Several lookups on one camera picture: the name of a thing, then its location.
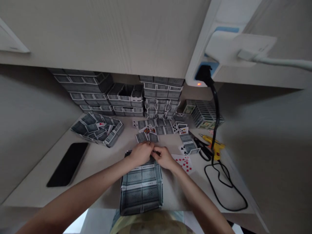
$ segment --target scissors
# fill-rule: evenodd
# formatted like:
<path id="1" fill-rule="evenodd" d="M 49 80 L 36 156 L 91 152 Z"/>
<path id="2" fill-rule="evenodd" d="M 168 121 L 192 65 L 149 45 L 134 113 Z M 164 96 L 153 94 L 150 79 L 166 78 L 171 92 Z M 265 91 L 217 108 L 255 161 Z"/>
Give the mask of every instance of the scissors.
<path id="1" fill-rule="evenodd" d="M 200 148 L 201 150 L 199 151 L 200 156 L 207 162 L 209 162 L 211 160 L 211 155 L 213 154 L 210 149 L 208 148 L 208 144 L 203 143 L 201 140 L 199 140 L 196 136 L 194 136 L 193 133 L 191 133 L 190 131 L 188 131 L 188 133 L 190 134 L 190 136 L 193 138 L 194 143 L 196 145 L 197 148 Z"/>

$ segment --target yellow shirt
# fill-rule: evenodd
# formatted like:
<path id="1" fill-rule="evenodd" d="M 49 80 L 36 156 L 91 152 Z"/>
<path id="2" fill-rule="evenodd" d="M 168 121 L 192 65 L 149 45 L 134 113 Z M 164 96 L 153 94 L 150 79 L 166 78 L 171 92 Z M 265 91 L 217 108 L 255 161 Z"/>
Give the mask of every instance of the yellow shirt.
<path id="1" fill-rule="evenodd" d="M 111 234 L 195 234 L 188 226 L 166 211 L 120 216 Z"/>

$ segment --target black plug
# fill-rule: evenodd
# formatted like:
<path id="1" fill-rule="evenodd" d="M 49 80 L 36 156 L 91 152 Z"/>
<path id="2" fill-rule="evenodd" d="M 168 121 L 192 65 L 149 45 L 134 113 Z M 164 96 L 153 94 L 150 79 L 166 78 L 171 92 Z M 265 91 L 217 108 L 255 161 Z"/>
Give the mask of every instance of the black plug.
<path id="1" fill-rule="evenodd" d="M 201 65 L 199 68 L 195 80 L 203 81 L 208 87 L 214 84 L 214 80 L 211 78 L 212 68 L 209 65 Z"/>

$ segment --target person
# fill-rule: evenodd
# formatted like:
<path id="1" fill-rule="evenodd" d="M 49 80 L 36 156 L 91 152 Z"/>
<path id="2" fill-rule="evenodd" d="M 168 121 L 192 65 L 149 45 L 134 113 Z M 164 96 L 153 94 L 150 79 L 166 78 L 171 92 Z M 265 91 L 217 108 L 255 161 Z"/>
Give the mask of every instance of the person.
<path id="1" fill-rule="evenodd" d="M 155 146 L 150 141 L 139 143 L 128 157 L 69 188 L 43 207 L 17 233 L 63 233 L 113 183 L 132 169 L 148 162 L 150 155 L 161 167 L 170 170 L 176 177 L 205 234 L 234 233 L 218 208 L 172 158 L 168 149 Z M 174 215 L 155 210 L 121 216 L 115 222 L 111 233 L 193 233 L 193 231 L 177 221 Z"/>

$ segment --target black power cable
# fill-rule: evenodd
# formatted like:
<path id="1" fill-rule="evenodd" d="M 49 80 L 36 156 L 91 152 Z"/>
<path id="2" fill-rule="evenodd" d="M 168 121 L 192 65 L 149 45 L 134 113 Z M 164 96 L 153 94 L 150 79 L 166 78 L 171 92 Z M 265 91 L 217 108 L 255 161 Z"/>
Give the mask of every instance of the black power cable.
<path id="1" fill-rule="evenodd" d="M 214 164 L 214 155 L 215 155 L 215 152 L 214 152 L 214 146 L 215 146 L 215 138 L 216 138 L 216 134 L 217 134 L 217 129 L 218 129 L 218 126 L 219 126 L 219 123 L 220 123 L 220 110 L 219 110 L 219 100 L 218 100 L 218 95 L 217 95 L 217 91 L 215 90 L 215 87 L 214 87 L 214 81 L 212 80 L 211 78 L 211 73 L 210 73 L 210 70 L 211 70 L 211 67 L 210 66 L 201 66 L 196 74 L 196 77 L 195 77 L 195 80 L 200 80 L 200 81 L 203 81 L 208 87 L 210 87 L 211 89 L 211 92 L 212 92 L 212 95 L 214 97 L 214 103 L 215 103 L 215 113 L 216 113 L 216 121 L 215 121 L 215 126 L 214 126 L 214 134 L 213 134 L 213 137 L 212 137 L 212 142 L 211 142 L 211 165 L 207 165 L 204 167 L 204 171 L 205 171 L 205 175 L 211 185 L 211 188 L 214 192 L 214 195 L 215 195 L 215 198 L 217 199 L 217 201 L 219 202 L 219 204 L 226 210 L 228 211 L 232 211 L 232 212 L 237 212 L 237 211 L 241 211 L 241 210 L 245 210 L 247 209 L 248 207 L 248 203 L 247 203 L 247 200 L 245 199 L 245 197 L 242 195 L 242 193 L 235 187 L 235 185 L 233 184 L 232 180 L 231 180 L 231 177 L 230 177 L 230 174 L 228 172 L 228 169 L 227 167 L 221 163 L 220 160 L 218 160 L 218 163 L 217 164 Z M 220 171 L 215 168 L 215 165 L 220 165 L 225 176 L 227 177 L 228 181 L 230 182 L 230 185 L 224 183 L 221 179 L 220 179 Z M 224 184 L 225 186 L 229 187 L 229 188 L 234 188 L 238 194 L 243 198 L 244 202 L 245 202 L 245 206 L 242 207 L 242 208 L 239 208 L 239 209 L 228 209 L 226 208 L 222 203 L 221 201 L 219 200 L 218 196 L 217 196 L 217 193 L 215 192 L 215 189 L 211 183 L 211 180 L 209 178 L 209 176 L 207 175 L 207 172 L 206 172 L 206 168 L 209 167 L 209 166 L 212 166 L 217 172 L 218 172 L 218 180 Z"/>

